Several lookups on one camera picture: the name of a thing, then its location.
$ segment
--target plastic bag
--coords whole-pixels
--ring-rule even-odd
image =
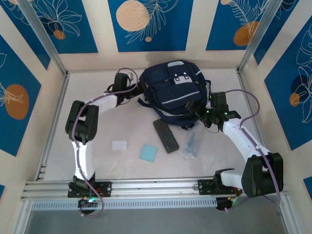
[[[197,121],[195,126],[187,131],[184,147],[181,151],[185,159],[195,159],[198,156],[204,135],[204,125]]]

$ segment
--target purple cable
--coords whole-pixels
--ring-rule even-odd
[[[131,92],[132,90],[134,90],[136,87],[137,87],[137,84],[138,84],[138,75],[137,73],[131,69],[131,68],[127,68],[127,67],[123,67],[123,68],[120,68],[117,73],[119,73],[121,70],[130,70],[133,72],[133,74],[136,76],[136,84],[133,88],[129,89],[129,90],[126,90],[126,91],[118,91],[118,92],[114,92],[114,93],[105,93],[101,96],[98,96],[96,97],[95,99],[91,100],[91,101],[88,101],[87,103],[85,103],[82,108],[79,110],[78,114],[77,114],[77,117],[75,119],[75,122],[74,122],[74,126],[73,126],[73,131],[72,131],[72,139],[73,139],[73,142],[76,144],[76,151],[77,151],[77,166],[79,168],[79,172],[83,178],[83,180],[85,181],[85,183],[90,187],[90,189],[97,195],[97,197],[100,199],[101,201],[101,204],[102,204],[102,209],[101,211],[98,213],[98,214],[95,214],[95,215],[85,215],[83,212],[82,212],[82,207],[81,209],[79,210],[81,212],[81,215],[82,216],[85,216],[85,217],[89,217],[89,218],[95,218],[95,217],[99,217],[103,211],[104,211],[104,201],[102,199],[102,197],[100,196],[100,194],[96,191],[96,189],[89,183],[88,179],[86,178],[86,176],[84,175],[82,169],[81,169],[81,165],[80,165],[80,160],[79,160],[79,143],[77,142],[76,138],[75,138],[75,129],[77,127],[77,123],[78,123],[78,120],[79,120],[79,117],[81,116],[83,110],[90,104],[92,104],[93,102],[97,101],[97,100],[100,100],[104,97],[107,97],[107,96],[110,96],[110,95],[115,95],[115,94],[123,94],[123,93],[128,93],[128,92]]]
[[[259,114],[259,112],[260,112],[260,102],[259,102],[259,100],[257,99],[257,97],[256,97],[255,95],[253,95],[251,92],[248,92],[248,91],[246,91],[246,90],[242,90],[242,89],[232,89],[232,90],[226,91],[225,93],[235,92],[235,91],[240,91],[240,92],[244,92],[244,93],[246,93],[246,94],[251,95],[251,96],[255,99],[255,101],[257,102],[257,106],[258,106],[258,109],[257,109],[256,113],[254,113],[253,115],[251,115],[251,116],[249,116],[249,117],[244,118],[244,119],[241,121],[241,123],[240,123],[240,127],[241,127],[241,126],[243,125],[243,123],[244,123],[246,120],[248,120],[248,119],[250,119],[250,118],[253,118],[253,117],[255,117],[257,114]],[[245,130],[244,128],[241,128],[241,130],[242,130],[242,132],[245,134],[245,136],[251,141],[251,143],[252,143],[255,147],[257,147],[256,142],[255,142],[254,139],[246,132],[246,130]],[[260,153],[261,156],[263,157],[263,159],[264,159],[264,161],[265,161],[265,163],[266,163],[266,165],[267,165],[267,167],[268,167],[268,169],[269,169],[270,175],[271,175],[272,180],[273,180],[274,188],[275,188],[275,190],[276,190],[277,202],[272,201],[271,199],[269,199],[269,198],[266,197],[266,196],[264,196],[264,197],[265,197],[266,199],[270,200],[271,202],[275,203],[276,205],[279,205],[279,203],[280,203],[280,201],[281,201],[281,197],[280,197],[279,187],[278,187],[278,184],[277,184],[277,181],[276,181],[276,178],[275,178],[273,169],[272,169],[272,167],[271,167],[271,165],[270,165],[270,163],[269,163],[267,157],[265,157],[264,153],[262,152],[262,150],[261,150],[260,148],[257,149],[257,150],[259,151],[259,153]]]

